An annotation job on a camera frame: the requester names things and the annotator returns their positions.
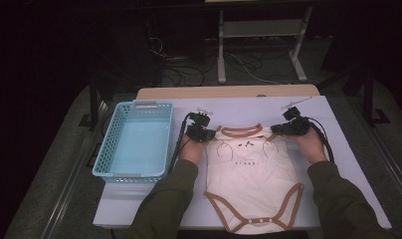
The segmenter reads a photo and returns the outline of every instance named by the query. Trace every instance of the white tabletop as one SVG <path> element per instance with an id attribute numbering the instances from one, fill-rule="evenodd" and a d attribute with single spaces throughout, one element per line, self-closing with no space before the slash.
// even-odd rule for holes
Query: white tabletop
<path id="1" fill-rule="evenodd" d="M 196 113 L 197 109 L 213 112 L 208 128 L 218 125 L 245 127 L 261 123 L 271 126 L 284 123 L 282 107 L 309 97 L 263 97 L 263 98 L 220 98 L 220 99 L 169 99 L 174 104 L 174 134 L 172 147 L 184 117 Z M 375 197 L 349 144 L 325 97 L 314 96 L 312 100 L 297 105 L 301 115 L 318 120 L 325 128 L 333 150 L 335 163 L 342 177 L 353 182 L 365 195 L 374 209 L 378 222 L 384 228 L 391 228 L 381 205 Z M 309 163 L 302 156 L 298 146 L 288 141 L 288 149 L 294 161 L 299 181 L 304 184 L 301 206 L 294 224 L 294 229 L 319 227 L 317 209 L 312 201 L 312 185 L 306 170 Z M 219 216 L 204 195 L 206 191 L 207 162 L 199 165 L 199 175 L 195 182 L 194 198 L 184 214 L 181 227 L 187 229 L 224 229 Z M 94 225 L 105 228 L 123 228 L 132 223 L 136 210 L 152 188 L 152 184 L 107 183 L 102 193 Z"/>

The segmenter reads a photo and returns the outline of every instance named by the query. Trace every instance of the gray floor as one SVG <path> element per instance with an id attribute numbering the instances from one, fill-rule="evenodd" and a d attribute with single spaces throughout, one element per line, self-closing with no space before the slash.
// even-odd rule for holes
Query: gray floor
<path id="1" fill-rule="evenodd" d="M 333 73 L 320 69 L 330 42 L 331 39 L 313 39 L 303 43 L 300 61 L 308 76 L 308 84 L 316 85 L 333 76 Z M 286 54 L 292 43 L 291 39 L 279 38 L 227 42 L 227 85 L 269 84 L 260 80 L 299 84 Z M 201 64 L 178 59 L 170 61 L 161 87 L 173 87 L 179 81 L 181 86 L 199 86 L 202 83 L 202 86 L 220 87 L 217 84 L 215 56 L 211 54 Z M 245 72 L 234 56 L 242 62 L 252 61 L 246 68 L 256 69 L 251 72 L 256 79 Z M 369 127 L 361 116 L 361 94 L 346 97 L 341 90 L 344 82 L 341 80 L 330 85 L 321 94 L 327 96 L 364 174 L 392 223 L 392 232 L 402 238 L 402 193 L 393 175 L 386 169 L 385 160 L 392 157 L 402 172 L 402 112 L 391 94 L 376 83 L 374 106 L 383 109 L 391 123 Z M 108 230 L 93 225 L 103 181 L 94 177 L 86 164 L 95 145 L 101 142 L 103 128 L 101 123 L 94 131 L 78 126 L 82 116 L 90 111 L 88 98 L 88 89 L 83 89 L 71 106 L 6 238 L 41 238 L 42 235 L 43 238 L 111 238 Z M 102 110 L 105 111 L 100 115 L 101 122 L 108 112 L 107 108 Z M 123 230 L 114 230 L 114 233 L 120 238 Z M 308 234 L 312 239 L 322 238 L 319 229 L 308 231 Z"/>

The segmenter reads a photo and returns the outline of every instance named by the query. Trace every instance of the white baby onesie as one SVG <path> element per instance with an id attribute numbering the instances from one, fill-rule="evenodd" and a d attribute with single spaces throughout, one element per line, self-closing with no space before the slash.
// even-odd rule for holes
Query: white baby onesie
<path id="1" fill-rule="evenodd" d="M 207 146 L 206 195 L 225 228 L 262 234 L 292 228 L 302 197 L 286 141 L 261 124 L 221 127 Z"/>

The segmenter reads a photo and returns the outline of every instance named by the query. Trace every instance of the person's hand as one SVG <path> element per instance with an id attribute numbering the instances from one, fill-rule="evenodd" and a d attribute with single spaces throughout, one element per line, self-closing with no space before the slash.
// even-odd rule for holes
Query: person's hand
<path id="1" fill-rule="evenodd" d="M 180 143 L 179 159 L 186 159 L 195 164 L 202 159 L 202 154 L 208 142 L 197 142 L 189 138 L 188 135 L 183 134 Z"/>
<path id="2" fill-rule="evenodd" d="M 286 135 L 285 138 L 297 142 L 301 152 L 311 164 L 319 161 L 327 161 L 322 141 L 312 127 L 309 128 L 309 131 L 305 135 Z"/>

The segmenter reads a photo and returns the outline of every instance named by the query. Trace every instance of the plastic basket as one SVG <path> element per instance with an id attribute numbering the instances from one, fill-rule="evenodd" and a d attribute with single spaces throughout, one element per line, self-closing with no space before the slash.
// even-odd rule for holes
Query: plastic basket
<path id="1" fill-rule="evenodd" d="M 167 174 L 172 126 L 170 102 L 117 104 L 93 175 L 105 182 L 156 182 Z"/>

